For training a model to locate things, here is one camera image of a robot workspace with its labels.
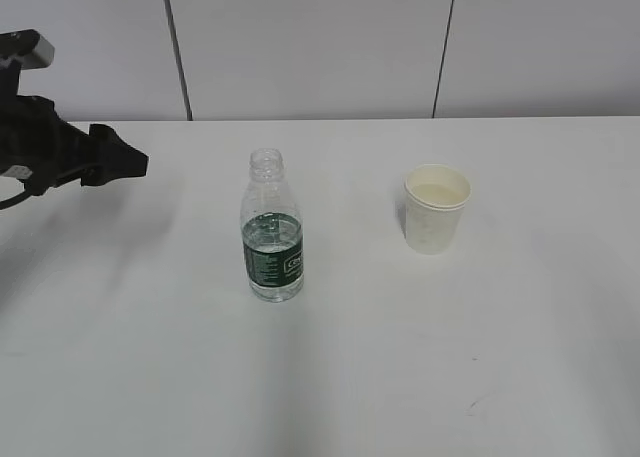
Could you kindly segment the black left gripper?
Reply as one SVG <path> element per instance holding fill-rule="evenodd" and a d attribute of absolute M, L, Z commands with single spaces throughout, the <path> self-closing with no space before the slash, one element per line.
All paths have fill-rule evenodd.
<path fill-rule="evenodd" d="M 20 197 L 43 195 L 80 179 L 99 187 L 147 174 L 149 157 L 113 128 L 91 124 L 88 134 L 63 121 L 53 101 L 19 94 L 25 57 L 36 30 L 1 35 L 1 175 L 19 181 Z"/>

